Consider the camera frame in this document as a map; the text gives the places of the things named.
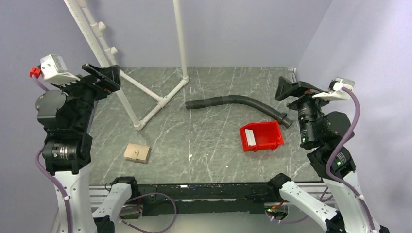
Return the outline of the beige card holder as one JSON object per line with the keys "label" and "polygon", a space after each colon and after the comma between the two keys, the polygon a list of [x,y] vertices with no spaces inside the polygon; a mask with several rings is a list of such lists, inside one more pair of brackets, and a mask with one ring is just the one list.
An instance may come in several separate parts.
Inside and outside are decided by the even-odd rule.
{"label": "beige card holder", "polygon": [[129,143],[126,146],[126,150],[123,154],[123,157],[129,161],[137,163],[147,163],[150,152],[151,147],[149,146]]}

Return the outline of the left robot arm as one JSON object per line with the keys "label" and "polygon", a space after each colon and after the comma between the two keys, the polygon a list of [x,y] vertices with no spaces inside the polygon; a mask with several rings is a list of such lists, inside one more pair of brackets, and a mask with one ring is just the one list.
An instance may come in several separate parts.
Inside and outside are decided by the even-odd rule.
{"label": "left robot arm", "polygon": [[59,233],[112,233],[121,204],[93,212],[89,194],[91,146],[87,130],[95,103],[120,90],[120,67],[84,64],[87,75],[45,77],[53,85],[36,101],[37,120],[46,132],[37,154],[39,170],[53,183]]}

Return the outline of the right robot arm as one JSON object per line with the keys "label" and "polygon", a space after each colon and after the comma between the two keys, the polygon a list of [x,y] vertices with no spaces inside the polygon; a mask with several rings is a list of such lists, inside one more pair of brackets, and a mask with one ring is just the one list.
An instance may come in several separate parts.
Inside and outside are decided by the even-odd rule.
{"label": "right robot arm", "polygon": [[307,82],[278,80],[275,100],[295,97],[287,105],[298,113],[300,146],[308,151],[310,165],[332,193],[331,207],[304,191],[283,173],[273,177],[268,196],[295,205],[326,233],[386,233],[372,216],[360,190],[356,165],[344,144],[354,136],[360,103],[354,81],[335,78],[327,91]]}

